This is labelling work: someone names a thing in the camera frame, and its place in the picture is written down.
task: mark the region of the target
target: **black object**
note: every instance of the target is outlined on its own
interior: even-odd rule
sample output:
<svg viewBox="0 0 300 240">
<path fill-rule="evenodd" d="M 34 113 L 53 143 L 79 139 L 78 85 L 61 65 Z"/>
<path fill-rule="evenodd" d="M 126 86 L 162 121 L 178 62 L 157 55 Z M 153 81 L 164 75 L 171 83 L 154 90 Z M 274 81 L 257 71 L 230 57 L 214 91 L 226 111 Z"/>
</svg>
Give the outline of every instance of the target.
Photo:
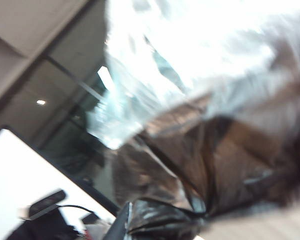
<svg viewBox="0 0 300 240">
<path fill-rule="evenodd" d="M 94 224 L 98 219 L 100 218 L 97 215 L 90 213 L 84 218 L 82 218 L 81 221 L 84 225 L 88 225 L 88 224 Z"/>
<path fill-rule="evenodd" d="M 7 240 L 74 240 L 78 236 L 56 208 L 35 220 L 26 220 Z"/>
<path fill-rule="evenodd" d="M 130 203 L 124 205 L 103 240 L 124 240 L 127 233 L 130 207 Z"/>
<path fill-rule="evenodd" d="M 52 209 L 55 209 L 56 204 L 66 198 L 66 193 L 63 190 L 57 192 L 37 201 L 29 208 L 29 220 L 34 220 L 42 215 L 48 213 Z"/>
</svg>

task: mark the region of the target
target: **glass window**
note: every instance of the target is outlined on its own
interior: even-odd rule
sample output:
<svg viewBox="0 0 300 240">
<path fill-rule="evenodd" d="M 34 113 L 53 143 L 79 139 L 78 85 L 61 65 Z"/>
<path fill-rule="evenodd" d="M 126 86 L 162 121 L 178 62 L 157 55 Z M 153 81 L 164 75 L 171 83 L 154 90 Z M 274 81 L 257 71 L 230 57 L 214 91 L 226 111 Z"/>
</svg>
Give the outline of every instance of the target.
<svg viewBox="0 0 300 240">
<path fill-rule="evenodd" d="M 8 126 L 47 161 L 115 203 L 105 147 L 86 130 L 87 112 L 105 90 L 97 75 L 104 62 L 104 7 L 104 0 L 92 1 L 3 96 L 0 129 Z"/>
</svg>

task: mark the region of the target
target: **plastic bag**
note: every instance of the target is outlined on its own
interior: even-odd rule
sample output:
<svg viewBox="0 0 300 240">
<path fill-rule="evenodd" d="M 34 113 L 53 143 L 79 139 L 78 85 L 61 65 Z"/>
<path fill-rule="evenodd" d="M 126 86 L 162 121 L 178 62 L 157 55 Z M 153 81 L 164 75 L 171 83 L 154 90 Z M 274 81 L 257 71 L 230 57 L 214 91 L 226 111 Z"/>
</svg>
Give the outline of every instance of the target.
<svg viewBox="0 0 300 240">
<path fill-rule="evenodd" d="M 108 0 L 106 10 L 114 87 L 90 115 L 88 131 L 111 149 L 186 101 L 228 101 L 234 82 L 268 82 L 275 92 L 300 81 L 300 0 Z M 282 52 L 289 60 L 273 66 Z M 256 103 L 273 94 L 251 90 L 219 111 L 231 114 L 246 98 Z"/>
</svg>

